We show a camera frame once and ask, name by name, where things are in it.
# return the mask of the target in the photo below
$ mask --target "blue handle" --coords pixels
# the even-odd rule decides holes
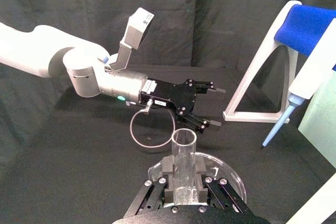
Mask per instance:
[[[334,18],[336,10],[294,5],[274,39],[309,56]]]

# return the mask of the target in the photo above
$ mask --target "clear glass cylinder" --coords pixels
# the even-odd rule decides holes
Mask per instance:
[[[193,199],[196,134],[179,129],[172,135],[174,204],[190,205]]]

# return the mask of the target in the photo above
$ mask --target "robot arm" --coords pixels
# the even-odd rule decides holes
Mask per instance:
[[[202,133],[210,124],[192,114],[198,93],[213,90],[213,82],[192,79],[173,84],[148,78],[127,67],[132,49],[138,49],[149,30],[154,15],[139,8],[128,21],[117,54],[109,56],[101,46],[69,35],[50,26],[37,26],[23,33],[0,23],[0,62],[40,77],[53,77],[67,69],[75,91],[82,97],[100,93],[127,105],[166,108],[179,122]]]

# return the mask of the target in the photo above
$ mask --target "black backdrop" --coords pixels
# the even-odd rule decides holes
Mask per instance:
[[[96,42],[114,54],[128,17],[143,7],[155,18],[131,64],[230,68],[244,73],[287,1],[0,0],[0,22],[22,31],[51,25]],[[300,1],[336,8],[336,0]],[[255,80],[275,105],[281,96],[281,57],[267,61]],[[300,56],[298,67],[303,62]],[[1,169],[29,143],[69,85],[66,75],[42,79],[0,64]],[[303,112],[299,111],[292,123],[298,124]]]

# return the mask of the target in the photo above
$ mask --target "screw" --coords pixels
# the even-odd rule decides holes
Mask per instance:
[[[178,212],[178,207],[172,207],[171,209],[170,209],[170,211],[173,213],[173,214],[175,214],[175,213],[177,213]]]
[[[226,184],[227,184],[227,179],[226,179],[226,178],[221,178],[221,179],[219,180],[219,183],[220,183],[221,185],[226,185]]]
[[[206,212],[206,207],[205,206],[199,206],[198,211],[201,213],[205,213]]]
[[[151,186],[152,185],[152,181],[150,179],[145,181],[145,186]]]
[[[160,178],[160,179],[159,179],[159,183],[160,183],[160,184],[164,184],[164,183],[166,183],[166,179],[165,179],[165,178],[163,178],[163,177],[162,177],[162,178]]]
[[[211,177],[206,177],[206,178],[205,178],[205,182],[207,182],[207,183],[211,183],[211,182],[212,182],[212,178],[211,178]]]

